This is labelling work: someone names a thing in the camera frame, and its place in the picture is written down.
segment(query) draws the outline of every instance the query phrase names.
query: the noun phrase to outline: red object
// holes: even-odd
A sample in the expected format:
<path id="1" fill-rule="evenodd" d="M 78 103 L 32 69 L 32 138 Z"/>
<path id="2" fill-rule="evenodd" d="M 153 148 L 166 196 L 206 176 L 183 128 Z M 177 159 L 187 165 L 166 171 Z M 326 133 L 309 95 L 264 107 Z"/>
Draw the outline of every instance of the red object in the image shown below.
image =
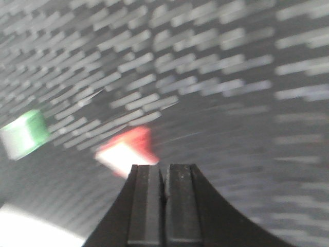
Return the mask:
<path id="1" fill-rule="evenodd" d="M 100 151 L 106 150 L 118 143 L 125 143 L 127 146 L 133 148 L 147 161 L 150 161 L 150 164 L 159 162 L 159 158 L 155 156 L 151 150 L 151 130 L 148 127 L 139 126 L 117 135 L 102 146 Z"/>
<path id="2" fill-rule="evenodd" d="M 128 177 L 134 164 L 156 165 L 159 162 L 151 150 L 151 130 L 145 126 L 113 137 L 100 147 L 95 159 L 124 178 Z"/>

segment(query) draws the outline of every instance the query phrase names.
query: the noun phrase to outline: white light patch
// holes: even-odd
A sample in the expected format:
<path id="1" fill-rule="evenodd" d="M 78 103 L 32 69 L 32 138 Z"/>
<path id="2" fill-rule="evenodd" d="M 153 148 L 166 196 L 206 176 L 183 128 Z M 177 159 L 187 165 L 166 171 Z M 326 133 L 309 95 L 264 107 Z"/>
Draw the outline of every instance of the white light patch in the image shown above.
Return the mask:
<path id="1" fill-rule="evenodd" d="M 84 239 L 5 204 L 0 208 L 0 246 L 80 247 Z"/>
<path id="2" fill-rule="evenodd" d="M 128 177 L 132 165 L 157 164 L 157 162 L 138 153 L 124 142 L 97 152 L 95 159 L 124 178 Z"/>

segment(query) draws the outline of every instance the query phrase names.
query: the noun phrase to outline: gray textured surface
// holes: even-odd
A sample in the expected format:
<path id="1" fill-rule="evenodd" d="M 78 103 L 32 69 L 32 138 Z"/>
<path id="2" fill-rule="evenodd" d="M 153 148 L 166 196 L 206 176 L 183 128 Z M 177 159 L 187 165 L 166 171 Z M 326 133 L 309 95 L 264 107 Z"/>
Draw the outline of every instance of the gray textured surface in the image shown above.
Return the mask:
<path id="1" fill-rule="evenodd" d="M 327 0 L 0 4 L 1 124 L 39 108 L 52 131 L 18 162 L 0 149 L 1 201 L 88 236 L 124 182 L 95 149 L 148 124 L 162 164 L 329 246 Z"/>

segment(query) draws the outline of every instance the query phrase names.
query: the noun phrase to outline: green cap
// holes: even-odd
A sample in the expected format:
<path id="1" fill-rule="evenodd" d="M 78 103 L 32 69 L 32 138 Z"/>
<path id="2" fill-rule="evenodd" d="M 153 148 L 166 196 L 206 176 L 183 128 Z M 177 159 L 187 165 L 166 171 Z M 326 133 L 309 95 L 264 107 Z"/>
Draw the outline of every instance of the green cap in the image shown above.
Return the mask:
<path id="1" fill-rule="evenodd" d="M 0 137 L 8 157 L 11 160 L 19 160 L 45 144 L 49 132 L 42 113 L 39 110 L 31 110 L 2 127 Z"/>

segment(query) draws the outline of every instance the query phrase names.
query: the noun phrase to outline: black plastic part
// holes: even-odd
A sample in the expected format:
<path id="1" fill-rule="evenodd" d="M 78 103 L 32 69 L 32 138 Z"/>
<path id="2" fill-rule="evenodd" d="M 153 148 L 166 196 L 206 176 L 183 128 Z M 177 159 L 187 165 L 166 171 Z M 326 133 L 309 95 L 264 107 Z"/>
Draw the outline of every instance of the black plastic part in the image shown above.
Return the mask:
<path id="1" fill-rule="evenodd" d="M 197 166 L 171 165 L 166 183 L 167 202 L 159 166 L 134 165 L 83 247 L 293 247 L 238 212 Z"/>
<path id="2" fill-rule="evenodd" d="M 202 246 L 190 166 L 171 165 L 166 189 L 167 246 Z"/>
<path id="3" fill-rule="evenodd" d="M 292 247 L 257 226 L 230 205 L 191 166 L 204 247 Z"/>
<path id="4" fill-rule="evenodd" d="M 83 247 L 126 246 L 137 167 L 134 165 L 118 198 Z"/>
<path id="5" fill-rule="evenodd" d="M 158 166 L 139 166 L 128 246 L 162 246 L 162 181 Z"/>

